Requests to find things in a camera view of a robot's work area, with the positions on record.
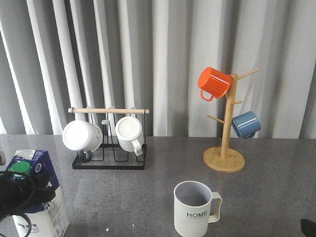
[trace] ribbed white mug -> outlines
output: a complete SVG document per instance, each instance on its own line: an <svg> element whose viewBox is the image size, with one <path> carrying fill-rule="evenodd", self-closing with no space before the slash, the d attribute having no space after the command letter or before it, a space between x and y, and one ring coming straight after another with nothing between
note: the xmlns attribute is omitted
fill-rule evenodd
<svg viewBox="0 0 316 237"><path fill-rule="evenodd" d="M121 118L115 126L119 145L128 152L135 152L140 156L142 145L144 144L144 135L142 124L134 117L126 116Z"/></svg>
<svg viewBox="0 0 316 237"><path fill-rule="evenodd" d="M174 191L174 227L182 237L202 237L208 223L220 219L222 198L208 186L197 181L179 183ZM214 215L210 215L211 201L219 199Z"/></svg>

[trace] table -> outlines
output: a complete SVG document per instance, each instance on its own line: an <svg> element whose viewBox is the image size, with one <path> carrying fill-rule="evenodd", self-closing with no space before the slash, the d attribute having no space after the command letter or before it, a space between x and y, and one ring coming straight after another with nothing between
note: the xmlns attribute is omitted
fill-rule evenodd
<svg viewBox="0 0 316 237"><path fill-rule="evenodd" d="M220 144L220 138L147 137L145 170L73 170L76 152L61 136L0 135L7 158L17 149L49 151L71 221L65 237L177 237L173 189L184 180L203 182L223 198L221 219L205 236L303 237L300 219L316 221L316 140L233 138L230 148L245 158L238 173L203 163L203 152ZM17 236L12 217L0 223L0 233Z"/></svg>

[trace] wooden handle bar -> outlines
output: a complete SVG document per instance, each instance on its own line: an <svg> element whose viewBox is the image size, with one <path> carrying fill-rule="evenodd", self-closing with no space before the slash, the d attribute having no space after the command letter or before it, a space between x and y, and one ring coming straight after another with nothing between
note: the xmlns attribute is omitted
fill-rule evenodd
<svg viewBox="0 0 316 237"><path fill-rule="evenodd" d="M246 74L244 74L244 75L238 77L238 80L240 80L240 79L242 79L242 78L245 78L246 76L249 76L249 75L251 75L251 74L253 74L253 73L257 72L257 71L259 71L259 68L257 68L257 69L255 69L255 70L249 72L249 73L246 73Z"/></svg>
<svg viewBox="0 0 316 237"><path fill-rule="evenodd" d="M222 121L222 120L220 120L219 118L216 118L216 117L214 117L214 116L212 116L212 115L207 115L209 118L211 118L211 119L214 119L214 120L216 120L216 121L218 121L218 122L221 122L222 124L225 124L225 121Z"/></svg>
<svg viewBox="0 0 316 237"><path fill-rule="evenodd" d="M69 113L99 113L99 114L149 114L149 110L140 109L86 109L68 108Z"/></svg>

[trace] mug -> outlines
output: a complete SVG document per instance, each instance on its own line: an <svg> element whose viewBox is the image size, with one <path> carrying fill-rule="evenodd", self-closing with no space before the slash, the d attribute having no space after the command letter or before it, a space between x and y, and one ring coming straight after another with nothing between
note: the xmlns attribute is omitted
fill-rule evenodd
<svg viewBox="0 0 316 237"><path fill-rule="evenodd" d="M232 83L232 77L214 68L205 68L198 79L200 95L206 101L212 101L214 97L221 98L228 91ZM211 98L204 97L203 92L210 93Z"/></svg>
<svg viewBox="0 0 316 237"><path fill-rule="evenodd" d="M75 120L64 128L63 143L68 149L78 151L81 161L89 162L91 152L98 149L102 143L102 131L93 123Z"/></svg>
<svg viewBox="0 0 316 237"><path fill-rule="evenodd" d="M260 121L252 111L233 118L232 127L239 138L249 139L254 137L261 129Z"/></svg>
<svg viewBox="0 0 316 237"><path fill-rule="evenodd" d="M135 152L140 156L144 144L143 129L137 118L126 116L121 118L115 126L119 145L127 152Z"/></svg>
<svg viewBox="0 0 316 237"><path fill-rule="evenodd" d="M174 191L174 227L182 237L202 237L208 223L220 219L222 198L208 186L197 181L179 183ZM214 215L210 215L211 201L219 199Z"/></svg>

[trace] milk carton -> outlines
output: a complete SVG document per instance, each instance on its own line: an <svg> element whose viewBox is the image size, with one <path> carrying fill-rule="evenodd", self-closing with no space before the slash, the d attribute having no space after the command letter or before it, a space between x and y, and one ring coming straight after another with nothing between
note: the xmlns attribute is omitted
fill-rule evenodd
<svg viewBox="0 0 316 237"><path fill-rule="evenodd" d="M40 175L45 171L50 173L49 186L53 186L56 197L50 201L24 210L32 223L30 237L62 237L69 226L65 202L55 170L51 163L48 151L43 150L18 150L12 158L7 170L20 161L30 164L30 176ZM16 229L20 237L24 237L29 227L26 220L20 216L13 216Z"/></svg>

